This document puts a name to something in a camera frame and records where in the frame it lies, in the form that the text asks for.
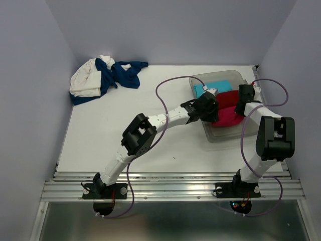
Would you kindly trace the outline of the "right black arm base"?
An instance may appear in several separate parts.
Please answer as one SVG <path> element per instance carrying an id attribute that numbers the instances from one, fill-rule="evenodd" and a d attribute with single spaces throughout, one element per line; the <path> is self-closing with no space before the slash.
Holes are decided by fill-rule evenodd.
<path id="1" fill-rule="evenodd" d="M 215 190 L 217 198 L 259 198 L 261 197 L 258 183 L 241 182 L 240 184 L 234 184 L 233 182 L 219 182 L 215 183 Z"/>

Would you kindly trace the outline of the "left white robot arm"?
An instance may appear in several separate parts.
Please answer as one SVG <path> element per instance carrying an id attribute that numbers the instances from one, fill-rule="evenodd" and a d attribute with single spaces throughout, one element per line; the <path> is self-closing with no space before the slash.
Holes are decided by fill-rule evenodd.
<path id="1" fill-rule="evenodd" d="M 151 148 L 157 134 L 166 129 L 187 125 L 198 120 L 214 122 L 218 119 L 217 89 L 206 90 L 199 98 L 182 103 L 162 114 L 138 114 L 122 134 L 121 146 L 114 158 L 93 178 L 93 190 L 99 197 L 111 194 L 123 169 L 134 159 Z"/>

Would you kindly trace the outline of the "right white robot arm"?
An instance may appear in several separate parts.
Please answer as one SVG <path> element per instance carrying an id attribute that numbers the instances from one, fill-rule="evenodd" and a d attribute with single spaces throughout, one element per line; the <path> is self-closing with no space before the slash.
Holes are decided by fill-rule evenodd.
<path id="1" fill-rule="evenodd" d="M 295 121 L 291 117 L 275 114 L 255 99 L 256 90 L 252 84 L 239 85 L 239 100 L 236 113 L 245 117 L 241 131 L 241 156 L 245 166 L 237 171 L 231 183 L 231 191 L 237 196 L 246 192 L 258 192 L 258 181 L 277 162 L 294 155 Z M 243 150 L 243 139 L 249 120 L 258 125 L 255 153 L 247 161 Z"/>

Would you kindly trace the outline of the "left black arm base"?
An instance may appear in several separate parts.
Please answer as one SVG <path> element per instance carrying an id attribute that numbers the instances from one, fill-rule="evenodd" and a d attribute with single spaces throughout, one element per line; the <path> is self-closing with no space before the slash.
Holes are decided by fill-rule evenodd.
<path id="1" fill-rule="evenodd" d="M 83 187 L 82 198 L 85 200 L 124 200 L 127 198 L 126 183 L 116 183 L 105 187 L 102 192 L 99 192 L 93 183 L 81 183 Z"/>

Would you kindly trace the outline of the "clear plastic bin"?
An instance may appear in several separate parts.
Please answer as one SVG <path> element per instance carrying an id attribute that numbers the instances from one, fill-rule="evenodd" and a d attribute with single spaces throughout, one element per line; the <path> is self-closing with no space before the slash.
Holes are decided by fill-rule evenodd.
<path id="1" fill-rule="evenodd" d="M 225 70 L 219 72 L 194 75 L 193 78 L 189 79 L 191 89 L 194 85 L 201 84 L 197 79 L 200 79 L 204 83 L 228 80 L 232 85 L 233 90 L 238 90 L 240 84 L 247 83 L 247 81 L 243 79 L 241 74 L 236 70 Z M 241 137 L 243 123 L 244 122 L 241 122 L 240 124 L 232 127 L 215 128 L 209 122 L 202 122 L 207 139 L 211 143 L 230 139 L 237 139 Z"/>

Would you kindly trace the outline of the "pink t shirt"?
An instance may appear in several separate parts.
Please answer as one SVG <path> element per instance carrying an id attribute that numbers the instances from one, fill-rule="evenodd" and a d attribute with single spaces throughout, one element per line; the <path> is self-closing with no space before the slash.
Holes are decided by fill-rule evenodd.
<path id="1" fill-rule="evenodd" d="M 215 128 L 232 127 L 240 124 L 244 120 L 244 116 L 235 112 L 236 106 L 220 109 L 218 112 L 219 120 L 212 123 Z"/>

